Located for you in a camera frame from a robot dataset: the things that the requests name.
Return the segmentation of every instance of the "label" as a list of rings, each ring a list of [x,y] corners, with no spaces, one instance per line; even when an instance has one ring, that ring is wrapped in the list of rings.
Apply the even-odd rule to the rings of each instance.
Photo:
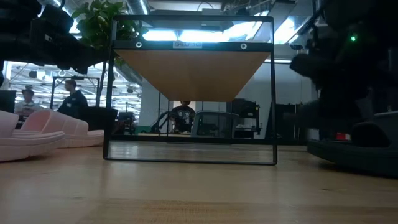
[[[182,41],[174,41],[173,42],[174,49],[200,49],[201,43],[190,43],[190,42],[182,42]]]

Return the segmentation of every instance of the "metal frame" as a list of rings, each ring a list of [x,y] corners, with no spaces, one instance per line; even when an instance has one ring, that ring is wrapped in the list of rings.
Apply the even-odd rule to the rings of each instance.
[[[76,78],[76,77],[60,77],[60,76],[55,76],[55,77],[52,77],[52,78],[53,78],[53,80],[52,80],[52,87],[51,87],[50,109],[52,109],[53,102],[54,102],[54,91],[55,91],[55,88],[58,87],[58,85],[56,85],[56,83],[55,83],[55,81],[58,78],[62,78],[64,80],[66,80],[68,78],[70,78],[72,80],[85,80],[85,79],[97,80],[97,91],[96,91],[97,92],[97,96],[98,96],[98,94],[100,94],[100,93],[98,93],[98,91],[100,90],[100,78],[94,78],[94,77],[78,77],[78,78]]]
[[[249,21],[249,22],[269,22],[270,25],[270,43],[253,43],[253,42],[220,42],[220,43],[201,43],[201,49],[176,49],[173,48],[173,41],[157,41],[157,42],[139,42],[137,45],[137,40],[125,41],[116,40],[116,28],[118,21],[125,20],[168,20],[168,21]],[[271,118],[272,118],[272,162],[238,162],[238,161],[186,161],[186,160],[176,160],[176,159],[119,159],[109,157],[109,145],[111,140],[111,130],[105,130],[104,134],[104,144],[103,144],[103,158],[109,160],[122,160],[122,161],[146,161],[146,162],[189,162],[189,163],[208,163],[208,164],[252,164],[252,165],[270,165],[274,166],[278,162],[277,155],[277,130],[275,121],[275,104],[276,104],[276,93],[275,93],[275,52],[274,52],[274,18],[269,16],[157,16],[157,15],[118,15],[113,17],[111,24],[111,35],[110,35],[110,52],[109,52],[109,70],[108,70],[108,87],[106,92],[106,107],[111,108],[111,97],[112,97],[112,84],[113,84],[113,66],[114,58],[116,53],[114,49],[146,49],[146,50],[214,50],[214,51],[244,51],[244,52],[270,52],[271,53]],[[242,48],[241,44],[246,44],[247,47]],[[160,92],[159,92],[159,111],[158,118],[160,114]],[[210,144],[245,144],[247,140],[250,140],[250,144],[269,144],[270,140],[260,139],[255,141],[255,139],[209,139],[207,138],[178,138],[169,137],[169,132],[167,131],[166,136],[113,136],[113,140],[130,140],[130,141],[166,141],[174,139],[178,142],[202,142]]]

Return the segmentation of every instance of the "black base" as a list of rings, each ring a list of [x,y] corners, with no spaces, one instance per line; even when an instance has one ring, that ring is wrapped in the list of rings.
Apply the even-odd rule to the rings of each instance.
[[[310,141],[307,150],[339,166],[366,171],[373,175],[398,177],[398,150],[357,147],[350,142]]]

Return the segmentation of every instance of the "person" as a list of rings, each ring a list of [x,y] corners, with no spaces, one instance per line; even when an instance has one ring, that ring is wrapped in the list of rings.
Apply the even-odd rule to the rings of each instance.
[[[70,96],[62,102],[58,109],[58,112],[73,118],[79,118],[79,109],[88,106],[86,97],[80,90],[76,90],[76,86],[75,80],[65,81],[65,89],[70,93]]]
[[[191,101],[181,101],[180,106],[172,109],[175,133],[191,132],[195,111],[188,106],[190,103]]]
[[[40,110],[41,107],[33,102],[35,93],[32,90],[23,90],[24,100],[15,104],[15,114],[19,116],[29,116],[33,112]]]

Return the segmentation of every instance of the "wooden table surface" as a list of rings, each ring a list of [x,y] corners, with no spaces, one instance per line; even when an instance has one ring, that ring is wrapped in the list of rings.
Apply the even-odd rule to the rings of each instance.
[[[398,180],[337,169],[302,147],[280,147],[277,166],[105,161],[101,153],[57,149],[0,163],[0,223],[398,223]]]

